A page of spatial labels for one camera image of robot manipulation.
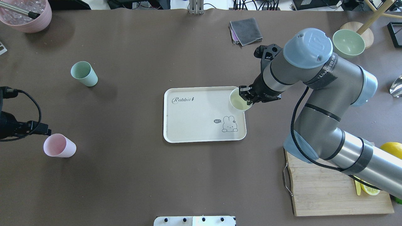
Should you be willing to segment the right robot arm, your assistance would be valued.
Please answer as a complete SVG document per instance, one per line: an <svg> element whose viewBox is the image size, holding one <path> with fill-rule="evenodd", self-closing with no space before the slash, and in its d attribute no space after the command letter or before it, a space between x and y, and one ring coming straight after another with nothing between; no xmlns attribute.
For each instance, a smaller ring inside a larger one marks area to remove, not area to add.
<svg viewBox="0 0 402 226"><path fill-rule="evenodd" d="M373 74L338 56L326 34L316 28L299 31L283 48L272 44L256 49L260 74L237 94L248 105L280 99L301 81L312 93L291 119L284 149L300 160L341 172L401 198L401 159L369 141L338 128L350 106L361 106L378 86Z"/></svg>

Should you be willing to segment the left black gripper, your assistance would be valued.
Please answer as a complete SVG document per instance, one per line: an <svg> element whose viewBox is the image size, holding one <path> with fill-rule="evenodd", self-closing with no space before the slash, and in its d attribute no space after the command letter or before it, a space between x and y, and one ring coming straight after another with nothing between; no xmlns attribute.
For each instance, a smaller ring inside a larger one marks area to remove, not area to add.
<svg viewBox="0 0 402 226"><path fill-rule="evenodd" d="M4 99L15 98L19 93L25 94L36 105L39 113L39 121L18 122L13 114L1 111L0 116L0 138L1 140L20 140L29 135L51 135L47 124L41 122L42 112L36 100L27 92L2 86L0 92L0 109L3 107Z"/></svg>

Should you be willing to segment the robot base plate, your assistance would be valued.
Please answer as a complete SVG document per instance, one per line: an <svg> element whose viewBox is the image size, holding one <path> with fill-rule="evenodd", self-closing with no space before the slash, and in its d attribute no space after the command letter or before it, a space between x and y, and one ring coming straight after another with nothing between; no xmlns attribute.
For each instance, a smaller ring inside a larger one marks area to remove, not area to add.
<svg viewBox="0 0 402 226"><path fill-rule="evenodd" d="M236 226L232 216L160 216L154 226Z"/></svg>

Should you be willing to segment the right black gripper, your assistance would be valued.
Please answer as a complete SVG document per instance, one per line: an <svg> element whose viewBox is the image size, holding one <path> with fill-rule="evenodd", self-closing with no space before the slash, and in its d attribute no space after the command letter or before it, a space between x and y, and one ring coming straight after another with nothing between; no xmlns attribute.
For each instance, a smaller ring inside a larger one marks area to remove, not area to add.
<svg viewBox="0 0 402 226"><path fill-rule="evenodd" d="M260 45L254 51L254 57L260 59L260 74L250 86L239 86L239 96L243 100L247 100L247 105L251 106L255 103L271 102L280 100L280 92L270 89L263 78L263 73L266 67L269 67L273 59L282 50L276 44Z"/></svg>

